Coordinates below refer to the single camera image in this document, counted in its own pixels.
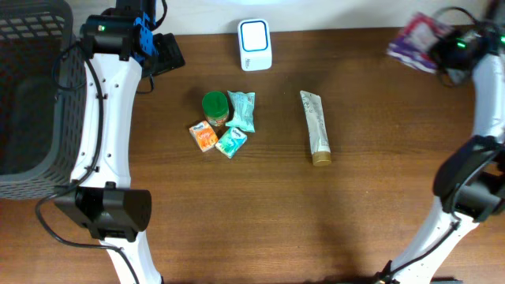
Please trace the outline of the orange tissue pack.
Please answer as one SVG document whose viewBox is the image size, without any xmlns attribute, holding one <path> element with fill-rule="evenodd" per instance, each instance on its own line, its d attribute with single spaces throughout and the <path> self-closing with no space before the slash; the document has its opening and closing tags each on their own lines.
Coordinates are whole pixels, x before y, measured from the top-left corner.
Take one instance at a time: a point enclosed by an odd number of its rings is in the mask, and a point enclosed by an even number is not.
<svg viewBox="0 0 505 284">
<path fill-rule="evenodd" d="M 190 127 L 189 133 L 192 135 L 197 146 L 202 152 L 212 149 L 219 140 L 214 129 L 207 121 L 201 121 L 200 123 Z"/>
</svg>

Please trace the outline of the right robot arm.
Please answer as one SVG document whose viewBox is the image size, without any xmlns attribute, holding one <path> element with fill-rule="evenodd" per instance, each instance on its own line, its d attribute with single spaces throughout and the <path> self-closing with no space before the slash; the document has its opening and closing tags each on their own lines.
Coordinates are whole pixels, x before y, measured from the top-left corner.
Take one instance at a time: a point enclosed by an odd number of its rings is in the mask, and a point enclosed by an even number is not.
<svg viewBox="0 0 505 284">
<path fill-rule="evenodd" d="M 456 245 L 504 209 L 504 34 L 486 23 L 452 32 L 431 49 L 445 70 L 471 75 L 472 136 L 438 169 L 429 215 L 407 249 L 377 273 L 376 283 L 430 283 Z"/>
</svg>

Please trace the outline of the mint green wipes packet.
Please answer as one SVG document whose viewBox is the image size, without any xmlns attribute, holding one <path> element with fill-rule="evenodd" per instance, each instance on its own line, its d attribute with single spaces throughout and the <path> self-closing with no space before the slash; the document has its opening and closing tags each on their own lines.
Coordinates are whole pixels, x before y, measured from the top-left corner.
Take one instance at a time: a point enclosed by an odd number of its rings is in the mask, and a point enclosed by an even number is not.
<svg viewBox="0 0 505 284">
<path fill-rule="evenodd" d="M 228 96 L 234 108 L 234 114 L 231 120 L 226 123 L 227 127 L 237 127 L 243 132 L 254 133 L 253 111 L 255 108 L 255 92 L 231 92 Z"/>
</svg>

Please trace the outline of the red purple pad package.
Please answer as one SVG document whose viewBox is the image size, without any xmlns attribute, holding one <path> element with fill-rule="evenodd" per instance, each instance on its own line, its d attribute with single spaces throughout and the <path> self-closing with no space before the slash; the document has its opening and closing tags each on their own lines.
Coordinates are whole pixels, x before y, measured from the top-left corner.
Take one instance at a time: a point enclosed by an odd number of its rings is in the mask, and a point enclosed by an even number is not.
<svg viewBox="0 0 505 284">
<path fill-rule="evenodd" d="M 426 73 L 435 73 L 437 64 L 428 51 L 454 28 L 424 13 L 415 13 L 387 48 L 387 55 L 402 64 Z"/>
</svg>

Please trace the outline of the white cream tube gold cap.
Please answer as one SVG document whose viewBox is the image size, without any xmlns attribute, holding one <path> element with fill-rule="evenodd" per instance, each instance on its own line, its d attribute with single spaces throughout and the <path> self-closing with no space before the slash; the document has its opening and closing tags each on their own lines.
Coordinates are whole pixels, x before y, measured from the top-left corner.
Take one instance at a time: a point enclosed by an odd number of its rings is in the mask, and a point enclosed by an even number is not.
<svg viewBox="0 0 505 284">
<path fill-rule="evenodd" d="M 311 92 L 300 91 L 309 131 L 309 144 L 314 166 L 331 164 L 331 149 L 324 120 L 322 100 Z"/>
</svg>

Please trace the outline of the green lid glass jar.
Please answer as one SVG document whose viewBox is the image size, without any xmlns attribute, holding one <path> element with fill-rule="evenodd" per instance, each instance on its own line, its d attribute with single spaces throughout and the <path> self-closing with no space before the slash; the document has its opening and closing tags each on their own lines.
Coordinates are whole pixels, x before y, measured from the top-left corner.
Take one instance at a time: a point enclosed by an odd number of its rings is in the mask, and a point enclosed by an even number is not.
<svg viewBox="0 0 505 284">
<path fill-rule="evenodd" d="M 216 127 L 224 125 L 229 116 L 227 97 L 222 92 L 209 92 L 202 99 L 207 121 Z"/>
</svg>

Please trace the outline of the teal tissue pack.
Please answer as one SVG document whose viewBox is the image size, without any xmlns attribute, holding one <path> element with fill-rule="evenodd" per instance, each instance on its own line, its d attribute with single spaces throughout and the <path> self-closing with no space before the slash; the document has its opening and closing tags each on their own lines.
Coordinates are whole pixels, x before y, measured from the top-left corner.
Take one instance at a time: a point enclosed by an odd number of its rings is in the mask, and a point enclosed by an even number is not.
<svg viewBox="0 0 505 284">
<path fill-rule="evenodd" d="M 248 137 L 239 128 L 232 127 L 223 134 L 215 147 L 228 159 L 232 159 L 247 139 Z"/>
</svg>

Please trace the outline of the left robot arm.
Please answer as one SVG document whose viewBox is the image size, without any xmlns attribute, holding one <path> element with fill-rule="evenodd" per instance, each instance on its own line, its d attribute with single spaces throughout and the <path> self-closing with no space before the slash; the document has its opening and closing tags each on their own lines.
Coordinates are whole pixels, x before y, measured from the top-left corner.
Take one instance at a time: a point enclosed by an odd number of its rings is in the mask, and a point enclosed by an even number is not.
<svg viewBox="0 0 505 284">
<path fill-rule="evenodd" d="M 174 36 L 157 31 L 164 19 L 154 1 L 118 1 L 71 46 L 84 59 L 84 122 L 69 184 L 50 200 L 98 240 L 122 283 L 163 282 L 147 238 L 152 195 L 131 187 L 129 138 L 140 81 L 185 64 Z"/>
</svg>

